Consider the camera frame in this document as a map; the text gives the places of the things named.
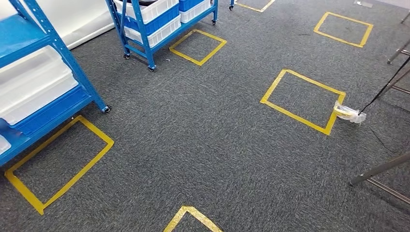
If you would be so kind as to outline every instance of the gray carpet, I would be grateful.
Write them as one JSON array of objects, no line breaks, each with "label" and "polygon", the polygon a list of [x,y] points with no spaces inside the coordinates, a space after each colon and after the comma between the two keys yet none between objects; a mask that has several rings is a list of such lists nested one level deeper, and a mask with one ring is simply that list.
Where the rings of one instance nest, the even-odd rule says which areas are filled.
[{"label": "gray carpet", "polygon": [[[158,71],[149,73],[136,57],[122,58],[115,30],[74,49],[113,107],[102,114],[91,104],[81,114],[115,144],[43,216],[0,177],[0,228],[161,232],[182,205],[191,205],[224,232],[410,231],[408,205],[367,183],[347,185],[409,150],[408,95],[391,90],[369,107],[364,123],[338,119],[330,136],[259,103],[282,69],[345,91],[352,108],[374,97],[404,61],[386,64],[408,39],[410,21],[399,24],[404,8],[352,2],[276,0],[259,13],[229,11],[221,0],[217,24],[208,16],[194,28],[228,42],[201,67],[164,47],[155,54]],[[314,33],[325,12],[374,24],[364,48]],[[360,25],[325,24],[345,40],[360,39]],[[199,57],[215,46],[193,38],[203,42],[178,49]],[[270,101],[318,124],[328,119],[332,93],[293,76],[282,81]],[[45,201],[103,146],[76,125],[16,175]],[[409,172],[406,164],[378,179],[409,193]],[[175,231],[209,230],[185,215]]]}]

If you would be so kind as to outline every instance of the blue plastic bin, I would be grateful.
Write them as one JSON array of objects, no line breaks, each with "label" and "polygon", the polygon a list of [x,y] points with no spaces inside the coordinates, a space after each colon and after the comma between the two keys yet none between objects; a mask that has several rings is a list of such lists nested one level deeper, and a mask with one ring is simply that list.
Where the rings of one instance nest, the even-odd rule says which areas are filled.
[{"label": "blue plastic bin", "polygon": [[[151,22],[145,24],[146,35],[149,36],[152,33],[156,32],[158,29],[163,27],[165,24],[169,23],[171,20],[173,20],[178,15],[179,15],[179,3],[169,8],[166,12],[156,17]],[[138,28],[137,21],[129,16],[126,16],[124,26],[134,29],[136,31],[140,31]]]},{"label": "blue plastic bin", "polygon": [[202,1],[203,0],[179,0],[179,10],[185,12]]}]

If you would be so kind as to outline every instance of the yellow floor marking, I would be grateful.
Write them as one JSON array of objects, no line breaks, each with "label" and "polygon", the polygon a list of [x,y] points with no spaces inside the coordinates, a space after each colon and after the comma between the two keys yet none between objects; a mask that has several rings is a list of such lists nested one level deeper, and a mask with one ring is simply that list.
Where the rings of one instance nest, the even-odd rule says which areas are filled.
[{"label": "yellow floor marking", "polygon": [[[23,165],[25,162],[27,162],[29,159],[31,159],[34,155],[36,155],[38,152],[40,152],[42,149],[44,149],[47,145],[49,145],[52,141],[54,141],[57,137],[59,137],[61,134],[63,134],[66,130],[68,130],[71,126],[73,126],[76,122],[80,121],[81,123],[84,124],[89,130],[94,132],[98,137],[100,137],[102,140],[104,140],[107,143],[107,146],[104,147],[102,151],[98,153],[96,157],[94,157],[83,169],[80,170],[79,173],[77,173],[67,184],[63,186],[54,196],[51,197],[50,200],[48,200],[46,203],[42,203],[24,184],[21,182],[15,175],[14,171],[18,169],[21,165]],[[30,152],[27,156],[25,156],[22,160],[20,160],[18,163],[13,165],[9,170],[7,170],[4,175],[6,178],[12,183],[12,185],[23,195],[24,198],[39,212],[39,214],[43,215],[44,214],[44,209],[49,206],[51,203],[53,203],[55,200],[57,200],[59,197],[61,197],[64,193],[68,191],[71,186],[73,186],[98,160],[103,157],[109,149],[114,145],[114,141],[108,137],[104,132],[102,132],[100,129],[95,127],[91,122],[89,122],[87,119],[82,117],[81,115],[77,116],[75,119],[73,119],[71,122],[69,122],[67,125],[65,125],[63,128],[61,128],[57,133],[55,133],[53,136],[51,136],[49,139],[47,139],[44,143],[42,143],[38,148],[34,149],[32,152]]]},{"label": "yellow floor marking", "polygon": [[[323,33],[323,32],[321,32],[321,31],[319,31],[319,28],[321,27],[322,23],[324,22],[324,20],[327,18],[328,15],[333,15],[333,16],[336,16],[336,17],[339,17],[339,18],[344,18],[344,19],[350,20],[350,21],[352,21],[352,22],[356,22],[356,23],[360,23],[360,24],[366,25],[366,26],[367,26],[367,29],[366,29],[365,34],[363,35],[363,38],[362,38],[361,42],[358,43],[358,44],[357,44],[357,43],[348,42],[348,41],[343,40],[343,39],[341,39],[341,38],[338,38],[338,37],[335,37],[335,36],[332,36],[332,35],[329,35],[329,34],[326,34],[326,33]],[[314,29],[313,31],[316,32],[316,33],[318,33],[319,35],[323,35],[323,36],[332,38],[332,39],[334,39],[334,40],[337,40],[337,41],[342,42],[342,43],[345,43],[345,44],[349,44],[349,45],[356,46],[356,47],[363,47],[363,46],[366,44],[367,39],[369,38],[369,35],[370,35],[370,32],[371,32],[372,29],[373,29],[373,24],[366,23],[366,22],[362,22],[362,21],[359,21],[359,20],[356,20],[356,19],[353,19],[353,18],[349,18],[349,17],[346,17],[346,16],[339,15],[339,14],[337,15],[337,14],[332,13],[332,12],[326,12],[326,13],[323,15],[323,17],[320,19],[319,23],[315,26],[315,29]]]},{"label": "yellow floor marking", "polygon": [[251,10],[254,10],[254,11],[257,11],[257,12],[262,13],[262,12],[264,12],[270,5],[272,5],[276,0],[270,0],[270,1],[268,2],[268,4],[267,4],[266,6],[264,6],[262,9],[256,9],[256,8],[253,8],[253,7],[248,6],[248,5],[245,5],[245,4],[237,3],[237,1],[238,1],[238,0],[235,0],[235,4],[238,5],[238,6],[242,6],[242,7],[245,7],[245,8],[248,8],[248,9],[251,9]]},{"label": "yellow floor marking", "polygon": [[[217,40],[220,42],[220,44],[214,49],[212,50],[212,52],[210,52],[205,58],[203,58],[201,61],[195,60],[194,58],[191,58],[181,52],[178,52],[175,50],[175,47],[178,46],[180,43],[182,43],[184,40],[186,40],[190,35],[192,35],[194,32],[198,32],[201,33],[205,36],[208,36],[214,40]],[[206,33],[204,31],[198,30],[198,29],[194,29],[192,31],[190,31],[188,34],[186,34],[184,37],[182,37],[181,39],[179,39],[175,44],[173,44],[172,46],[169,47],[169,50],[175,54],[177,54],[180,57],[183,57],[191,62],[193,62],[196,65],[202,66],[205,62],[207,62],[213,55],[215,55],[216,52],[218,52],[225,44],[227,43],[226,40],[221,39],[219,37],[216,37],[215,35],[211,35],[209,33]]]},{"label": "yellow floor marking", "polygon": [[205,215],[203,215],[197,209],[195,209],[192,206],[185,206],[185,205],[183,205],[178,210],[178,212],[171,219],[167,227],[165,227],[164,232],[171,232],[173,229],[175,229],[176,225],[179,223],[179,221],[182,219],[182,217],[184,216],[186,212],[194,216],[198,221],[200,221],[202,224],[208,227],[208,229],[210,229],[212,232],[222,232],[222,230],[219,229],[218,226],[216,226],[211,220],[209,220]]},{"label": "yellow floor marking", "polygon": [[320,126],[318,126],[318,125],[316,125],[316,124],[314,124],[314,123],[312,123],[312,122],[310,122],[310,121],[307,121],[306,119],[304,119],[304,118],[302,118],[302,117],[299,117],[299,116],[297,116],[297,115],[295,115],[295,114],[293,114],[293,113],[291,113],[291,112],[289,112],[289,111],[283,109],[282,107],[280,107],[280,106],[278,106],[278,105],[275,105],[275,104],[271,103],[270,101],[268,101],[268,99],[269,99],[270,95],[272,94],[273,90],[276,88],[276,86],[279,84],[279,81],[284,77],[284,75],[285,75],[286,73],[290,73],[290,74],[292,74],[292,75],[295,75],[295,76],[297,76],[297,77],[299,77],[299,78],[301,78],[301,79],[303,79],[303,80],[305,80],[305,81],[308,81],[308,82],[310,82],[310,83],[312,83],[312,84],[315,84],[315,85],[317,85],[317,86],[319,86],[319,87],[322,87],[322,88],[324,88],[324,89],[326,89],[326,90],[329,90],[329,91],[331,91],[331,92],[333,92],[333,93],[335,93],[335,94],[338,94],[339,97],[338,97],[337,101],[338,101],[340,104],[343,103],[343,100],[344,100],[344,98],[345,98],[345,96],[346,96],[346,93],[345,93],[345,92],[336,90],[336,89],[331,88],[331,87],[329,87],[329,86],[326,86],[326,85],[324,85],[324,84],[322,84],[322,83],[319,83],[319,82],[317,82],[317,81],[314,81],[314,80],[312,80],[312,79],[310,79],[310,78],[307,78],[307,77],[305,77],[305,76],[303,76],[303,75],[301,75],[301,74],[299,74],[299,73],[297,73],[297,72],[294,72],[294,71],[288,70],[288,69],[284,69],[284,70],[280,71],[280,73],[279,73],[279,75],[277,76],[277,78],[274,80],[274,82],[273,82],[272,85],[269,87],[269,89],[267,90],[267,92],[265,93],[265,95],[262,97],[261,103],[266,104],[266,105],[268,105],[268,106],[270,106],[270,107],[272,107],[272,108],[278,110],[279,112],[284,113],[284,114],[286,114],[287,116],[289,116],[289,117],[291,117],[291,118],[294,118],[294,119],[298,120],[299,122],[302,122],[302,123],[304,123],[304,124],[306,124],[306,125],[308,125],[308,126],[314,128],[314,129],[316,129],[316,130],[318,130],[318,131],[320,131],[320,132],[322,132],[322,133],[324,133],[324,134],[330,135],[330,131],[332,130],[333,124],[334,124],[335,121],[336,121],[336,113],[335,113],[334,111],[333,111],[332,114],[330,115],[330,119],[329,119],[329,121],[327,122],[326,127],[325,127],[325,128],[322,128],[322,127],[320,127]]}]

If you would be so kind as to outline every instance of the caster wheel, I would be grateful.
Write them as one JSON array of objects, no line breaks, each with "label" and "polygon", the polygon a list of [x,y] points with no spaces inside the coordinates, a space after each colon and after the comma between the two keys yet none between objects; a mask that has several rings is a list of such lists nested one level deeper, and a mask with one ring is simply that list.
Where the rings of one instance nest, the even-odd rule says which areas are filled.
[{"label": "caster wheel", "polygon": [[108,113],[111,111],[111,106],[107,105],[107,108],[104,110],[104,113]]}]

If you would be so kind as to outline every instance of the clear plastic bag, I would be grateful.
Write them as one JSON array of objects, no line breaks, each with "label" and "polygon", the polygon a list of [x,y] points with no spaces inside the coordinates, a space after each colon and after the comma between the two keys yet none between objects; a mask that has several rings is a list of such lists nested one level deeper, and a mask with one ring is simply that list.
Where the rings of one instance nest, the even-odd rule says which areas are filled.
[{"label": "clear plastic bag", "polygon": [[366,120],[365,113],[361,113],[359,115],[358,110],[353,110],[347,106],[341,105],[338,101],[336,101],[333,110],[336,113],[337,117],[344,120],[349,120],[350,122],[361,123]]}]

